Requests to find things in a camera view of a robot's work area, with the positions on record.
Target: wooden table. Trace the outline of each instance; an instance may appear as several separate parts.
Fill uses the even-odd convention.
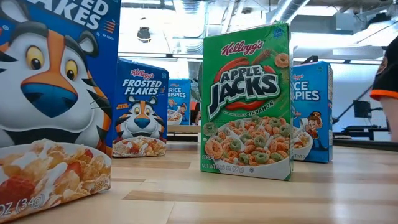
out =
[[[113,188],[15,223],[397,224],[398,153],[335,147],[290,182],[200,172],[196,144],[114,159]]]

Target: tiger nose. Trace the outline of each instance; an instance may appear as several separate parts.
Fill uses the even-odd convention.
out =
[[[68,111],[78,99],[69,90],[43,83],[27,83],[21,86],[21,90],[36,109],[50,118]]]
[[[145,118],[136,118],[134,119],[134,122],[137,124],[138,127],[145,128],[150,123],[150,120]]]

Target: cereal box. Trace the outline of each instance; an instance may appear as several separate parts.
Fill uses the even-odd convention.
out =
[[[330,162],[333,156],[333,70],[326,62],[297,65],[294,86],[294,159]]]
[[[163,156],[167,87],[163,68],[119,59],[115,90],[114,157]]]
[[[190,124],[191,80],[169,80],[169,103],[167,104],[167,124]]]
[[[201,170],[289,180],[289,26],[204,40]]]
[[[0,0],[0,223],[110,188],[119,14]]]

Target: blue cereal box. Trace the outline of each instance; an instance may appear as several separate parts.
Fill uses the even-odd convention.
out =
[[[114,157],[163,156],[169,73],[119,59],[115,89]]]
[[[190,124],[191,80],[169,80],[169,103],[167,104],[167,124]]]
[[[333,157],[333,70],[316,62],[293,68],[295,160],[330,162]]]
[[[110,188],[120,7],[0,0],[0,223]]]

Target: green cereal box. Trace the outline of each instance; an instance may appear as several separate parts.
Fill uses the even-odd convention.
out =
[[[202,171],[290,179],[289,34],[278,23],[205,38]]]

